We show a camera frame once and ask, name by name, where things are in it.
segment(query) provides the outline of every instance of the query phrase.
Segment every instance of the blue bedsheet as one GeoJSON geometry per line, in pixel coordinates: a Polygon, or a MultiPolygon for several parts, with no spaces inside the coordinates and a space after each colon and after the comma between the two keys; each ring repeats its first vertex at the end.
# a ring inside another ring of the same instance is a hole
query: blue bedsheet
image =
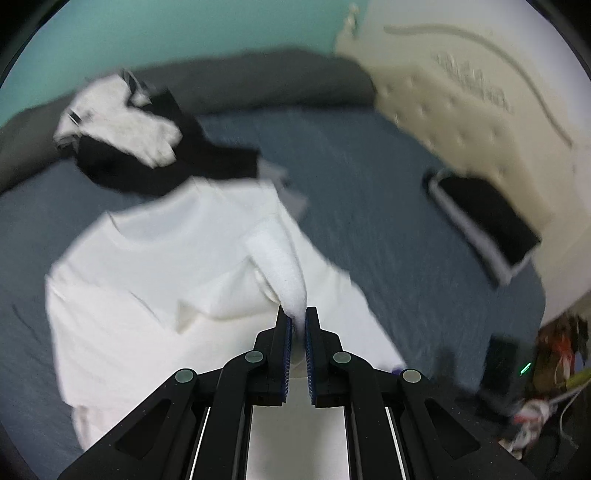
{"type": "MultiPolygon", "coordinates": [[[[533,269],[494,290],[421,189],[424,171],[441,162],[374,111],[201,121],[214,140],[256,145],[288,168],[310,202],[303,231],[350,271],[409,365],[433,375],[443,362],[473,388],[492,333],[533,340],[544,310],[533,269]]],[[[41,480],[57,478],[81,453],[57,391],[44,275],[100,213],[141,201],[93,185],[70,162],[0,197],[0,420],[41,480]]]]}

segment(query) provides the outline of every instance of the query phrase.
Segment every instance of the cable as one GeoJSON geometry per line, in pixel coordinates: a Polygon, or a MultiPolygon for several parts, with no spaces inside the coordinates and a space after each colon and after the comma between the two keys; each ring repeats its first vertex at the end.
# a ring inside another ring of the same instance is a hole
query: cable
{"type": "Polygon", "coordinates": [[[564,416],[564,412],[566,412],[569,407],[573,404],[573,402],[577,399],[577,397],[581,394],[581,392],[591,383],[591,380],[587,380],[583,385],[581,385],[580,390],[575,393],[575,395],[573,396],[573,398],[571,398],[569,400],[569,402],[566,404],[564,410],[562,411],[562,413],[560,414],[560,420],[558,421],[558,430],[560,432],[560,436],[562,438],[565,438],[569,441],[569,443],[574,447],[574,448],[579,448],[579,446],[574,442],[574,440],[572,439],[572,437],[568,434],[566,434],[563,429],[562,429],[562,417],[564,416]]]}

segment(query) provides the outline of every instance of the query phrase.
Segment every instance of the black device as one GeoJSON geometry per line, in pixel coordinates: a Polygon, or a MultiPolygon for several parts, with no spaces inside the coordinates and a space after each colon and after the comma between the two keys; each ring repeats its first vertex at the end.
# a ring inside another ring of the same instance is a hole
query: black device
{"type": "Polygon", "coordinates": [[[493,335],[486,351],[479,397],[496,413],[512,417],[534,371],[535,348],[515,338],[493,335]]]}
{"type": "MultiPolygon", "coordinates": [[[[241,480],[253,406],[287,399],[292,322],[222,369],[182,369],[70,465],[59,480],[241,480]]],[[[420,372],[393,375],[344,352],[306,314],[310,398],[344,407],[352,480],[533,479],[420,372]]]]}

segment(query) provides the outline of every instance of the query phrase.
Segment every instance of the cream tufted headboard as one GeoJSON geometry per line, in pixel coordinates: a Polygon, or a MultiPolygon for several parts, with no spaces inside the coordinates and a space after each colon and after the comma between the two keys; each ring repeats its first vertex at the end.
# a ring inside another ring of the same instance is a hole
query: cream tufted headboard
{"type": "Polygon", "coordinates": [[[591,225],[574,188],[580,134],[527,59],[453,25],[384,25],[336,52],[372,76],[376,108],[460,173],[489,179],[542,236],[534,257],[545,286],[591,225]]]}

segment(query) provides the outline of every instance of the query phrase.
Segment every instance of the teal wall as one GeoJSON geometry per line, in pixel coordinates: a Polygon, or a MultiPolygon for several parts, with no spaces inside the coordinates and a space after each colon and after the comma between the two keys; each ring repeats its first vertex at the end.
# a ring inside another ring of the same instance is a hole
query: teal wall
{"type": "MultiPolygon", "coordinates": [[[[368,0],[356,1],[365,10],[368,0]]],[[[119,67],[298,45],[328,53],[347,0],[70,0],[0,87],[0,125],[119,67]]]]}

